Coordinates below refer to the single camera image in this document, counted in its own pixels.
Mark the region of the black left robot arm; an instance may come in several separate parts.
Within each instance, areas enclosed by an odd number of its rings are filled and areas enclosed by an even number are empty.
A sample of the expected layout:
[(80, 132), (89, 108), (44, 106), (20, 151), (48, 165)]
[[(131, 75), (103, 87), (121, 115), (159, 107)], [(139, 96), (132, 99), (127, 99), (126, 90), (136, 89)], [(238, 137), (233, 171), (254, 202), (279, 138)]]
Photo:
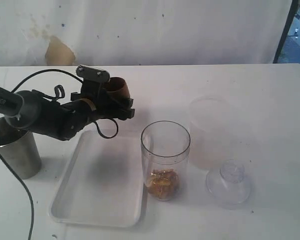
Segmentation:
[(83, 80), (79, 93), (60, 104), (37, 91), (9, 92), (0, 87), (0, 114), (16, 128), (67, 141), (99, 119), (126, 120), (134, 116), (130, 101), (117, 101), (97, 81)]

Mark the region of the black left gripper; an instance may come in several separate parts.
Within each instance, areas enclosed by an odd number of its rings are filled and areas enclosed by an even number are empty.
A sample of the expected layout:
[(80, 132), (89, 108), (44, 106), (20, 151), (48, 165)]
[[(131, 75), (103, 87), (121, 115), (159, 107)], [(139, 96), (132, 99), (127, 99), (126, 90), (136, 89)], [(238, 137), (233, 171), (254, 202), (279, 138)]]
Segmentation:
[(135, 115), (132, 98), (115, 98), (107, 93), (105, 83), (86, 82), (83, 83), (80, 92), (72, 92), (71, 101), (85, 101), (92, 111), (98, 112), (102, 117), (108, 119), (127, 120)]

